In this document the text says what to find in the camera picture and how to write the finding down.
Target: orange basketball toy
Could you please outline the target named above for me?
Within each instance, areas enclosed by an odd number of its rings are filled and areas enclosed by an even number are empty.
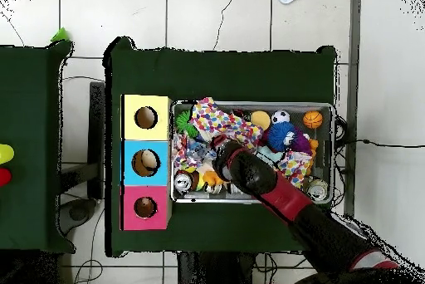
[[[310,112],[306,112],[304,114],[302,121],[307,128],[316,129],[322,125],[323,116],[317,110],[311,110]]]

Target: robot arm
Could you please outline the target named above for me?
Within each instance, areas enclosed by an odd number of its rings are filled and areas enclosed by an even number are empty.
[[[396,268],[360,232],[335,213],[316,206],[280,172],[234,140],[219,135],[214,170],[225,181],[259,199],[291,230],[318,272],[351,272],[357,268]]]

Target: dark green table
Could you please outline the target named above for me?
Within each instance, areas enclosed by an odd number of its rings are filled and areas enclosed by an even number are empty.
[[[14,158],[0,188],[0,249],[73,252],[56,228],[60,191],[61,63],[70,42],[46,48],[0,47],[0,144]]]
[[[164,231],[120,231],[120,95],[166,95],[172,100],[325,102],[334,100],[333,47],[317,52],[138,51],[117,37],[105,52],[106,251],[301,250],[286,226],[260,204],[174,203]]]

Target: green toy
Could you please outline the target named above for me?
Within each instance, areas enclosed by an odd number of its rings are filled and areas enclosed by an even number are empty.
[[[51,38],[51,42],[56,42],[60,40],[70,41],[70,37],[68,35],[68,32],[66,32],[64,27],[61,27],[59,31],[55,34],[54,37]]]
[[[190,121],[190,111],[186,110],[180,113],[176,118],[177,131],[183,133],[185,130],[188,132],[189,138],[196,138],[199,134],[198,130],[188,122]]]
[[[0,144],[0,164],[9,162],[12,158],[15,152],[13,151],[12,146],[9,146],[8,144]]]

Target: gray tray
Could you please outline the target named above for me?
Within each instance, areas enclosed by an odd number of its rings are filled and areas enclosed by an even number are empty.
[[[335,111],[334,107],[328,103],[311,102],[232,102],[215,101],[217,106],[224,112],[232,109],[254,111],[264,110],[270,115],[277,110],[286,110],[291,116],[291,123],[297,126],[303,133],[307,133],[312,139],[319,141],[315,164],[311,169],[311,175],[323,179],[328,186],[328,196],[326,199],[316,203],[328,203],[334,197],[334,149],[335,142]],[[174,102],[171,112],[173,116],[184,110],[190,110],[192,104],[187,101]],[[309,110],[318,110],[323,115],[322,126],[318,129],[309,129],[302,122],[304,113]],[[229,194],[225,188],[218,194],[194,191],[181,195],[174,189],[174,165],[171,162],[171,197],[178,203],[259,203],[259,201],[248,194]]]

